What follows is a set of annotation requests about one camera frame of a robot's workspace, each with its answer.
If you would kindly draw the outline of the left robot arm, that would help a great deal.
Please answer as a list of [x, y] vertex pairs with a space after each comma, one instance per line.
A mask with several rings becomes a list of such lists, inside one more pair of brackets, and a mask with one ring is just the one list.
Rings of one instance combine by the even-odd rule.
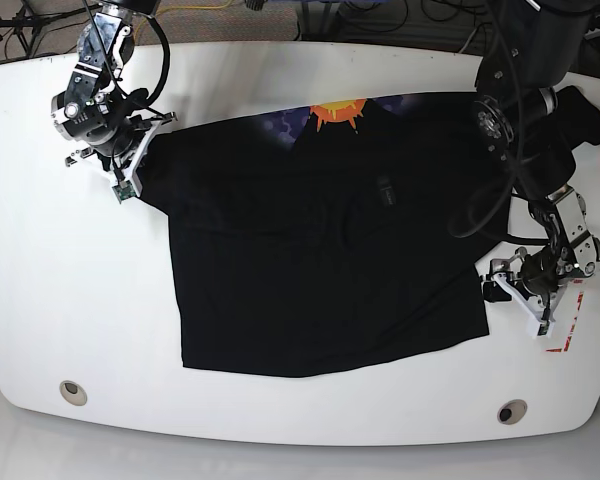
[[495, 259], [487, 295], [513, 300], [534, 338], [549, 337], [567, 287], [600, 271], [600, 240], [586, 223], [584, 198], [570, 185], [576, 163], [558, 125], [567, 113], [555, 87], [568, 72], [600, 1], [488, 1], [493, 45], [479, 66], [474, 116], [507, 180], [501, 199], [517, 193], [545, 231], [540, 250]]

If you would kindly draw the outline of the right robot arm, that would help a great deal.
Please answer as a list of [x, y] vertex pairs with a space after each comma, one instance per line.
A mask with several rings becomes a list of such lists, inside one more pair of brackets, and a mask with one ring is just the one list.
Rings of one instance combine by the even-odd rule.
[[[99, 12], [87, 10], [76, 52], [78, 60], [66, 90], [52, 99], [51, 120], [61, 136], [80, 146], [65, 165], [81, 163], [102, 174], [118, 201], [141, 196], [137, 175], [158, 130], [177, 119], [173, 112], [153, 108], [166, 86], [171, 51], [157, 21], [158, 1], [103, 1]], [[130, 93], [121, 87], [121, 73], [135, 49], [133, 20], [141, 17], [156, 33], [162, 64], [153, 91]]]

